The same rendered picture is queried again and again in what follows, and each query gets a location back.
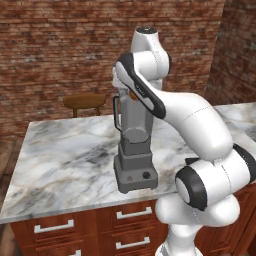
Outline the grey blender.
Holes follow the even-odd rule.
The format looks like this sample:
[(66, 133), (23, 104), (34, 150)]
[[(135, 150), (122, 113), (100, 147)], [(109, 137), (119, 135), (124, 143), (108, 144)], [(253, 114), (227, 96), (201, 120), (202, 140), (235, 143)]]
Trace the grey blender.
[(120, 131), (114, 171), (121, 193), (158, 186), (158, 174), (152, 162), (151, 134), (153, 115), (143, 104), (131, 98), (127, 89), (113, 97), (114, 126)]

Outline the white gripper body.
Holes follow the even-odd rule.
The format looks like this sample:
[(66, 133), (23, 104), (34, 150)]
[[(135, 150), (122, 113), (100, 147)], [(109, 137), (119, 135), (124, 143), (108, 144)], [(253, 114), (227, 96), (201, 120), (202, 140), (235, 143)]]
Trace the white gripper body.
[(118, 78), (115, 68), (112, 68), (112, 75), (113, 75), (112, 85), (115, 88), (128, 90), (128, 87), (124, 83), (122, 83), (121, 80)]

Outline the narrow red-brown drawer front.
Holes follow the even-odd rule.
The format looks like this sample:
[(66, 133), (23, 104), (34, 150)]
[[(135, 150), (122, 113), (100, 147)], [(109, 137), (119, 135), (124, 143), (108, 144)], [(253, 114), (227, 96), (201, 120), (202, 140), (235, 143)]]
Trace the narrow red-brown drawer front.
[[(148, 200), (98, 209), (96, 211), (98, 231), (100, 233), (134, 231), (151, 227), (159, 222), (155, 214), (155, 203), (155, 200)], [(152, 208), (152, 214), (119, 220), (116, 218), (118, 211), (122, 211), (123, 214), (133, 213), (144, 211), (148, 206)]]
[[(115, 247), (115, 243), (125, 237), (139, 241), (146, 236), (149, 236), (151, 240), (148, 245), (121, 250), (117, 250)], [(166, 236), (167, 226), (164, 224), (154, 224), (151, 227), (114, 235), (112, 236), (112, 249), (107, 256), (155, 256), (156, 249), (164, 242)]]

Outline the wide red-brown drawer front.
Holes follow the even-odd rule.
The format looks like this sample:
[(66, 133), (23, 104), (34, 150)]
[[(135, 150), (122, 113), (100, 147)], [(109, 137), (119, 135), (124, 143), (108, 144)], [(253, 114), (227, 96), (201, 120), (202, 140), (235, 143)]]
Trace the wide red-brown drawer front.
[[(74, 227), (59, 231), (35, 234), (34, 226), (40, 225), (42, 228), (63, 225), (70, 219), (74, 220)], [(44, 239), (53, 239), (60, 236), (71, 235), (93, 235), (96, 233), (96, 215), (94, 210), (74, 212), (50, 217), (29, 219), (11, 223), (12, 231), (18, 244), (30, 246)]]
[(69, 256), (76, 250), (81, 250), (81, 256), (99, 256), (97, 241), (92, 236), (73, 241), (26, 246), (22, 253), (23, 256)]

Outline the round wooden stool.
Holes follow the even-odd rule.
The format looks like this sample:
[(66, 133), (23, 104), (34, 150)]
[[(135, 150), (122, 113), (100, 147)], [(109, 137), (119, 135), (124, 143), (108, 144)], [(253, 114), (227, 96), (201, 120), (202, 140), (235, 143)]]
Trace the round wooden stool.
[(102, 94), (84, 93), (79, 95), (66, 96), (63, 104), (73, 111), (73, 117), (78, 116), (80, 109), (94, 109), (96, 115), (100, 115), (100, 108), (106, 103), (106, 97)]

